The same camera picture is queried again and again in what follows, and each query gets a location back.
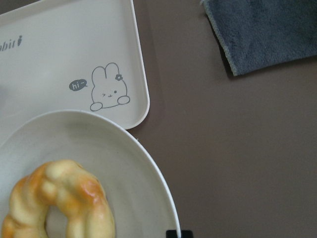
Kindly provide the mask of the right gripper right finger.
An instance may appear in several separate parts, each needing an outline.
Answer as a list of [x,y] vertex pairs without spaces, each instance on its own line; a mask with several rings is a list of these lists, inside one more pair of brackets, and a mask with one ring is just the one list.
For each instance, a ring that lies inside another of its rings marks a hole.
[[193,238],[193,232],[191,230],[182,230],[181,237],[182,238]]

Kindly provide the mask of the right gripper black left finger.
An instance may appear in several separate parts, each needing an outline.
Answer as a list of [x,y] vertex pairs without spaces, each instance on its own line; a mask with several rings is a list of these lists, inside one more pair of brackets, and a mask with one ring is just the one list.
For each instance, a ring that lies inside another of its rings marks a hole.
[[167,230],[165,233],[166,238],[178,238],[177,230]]

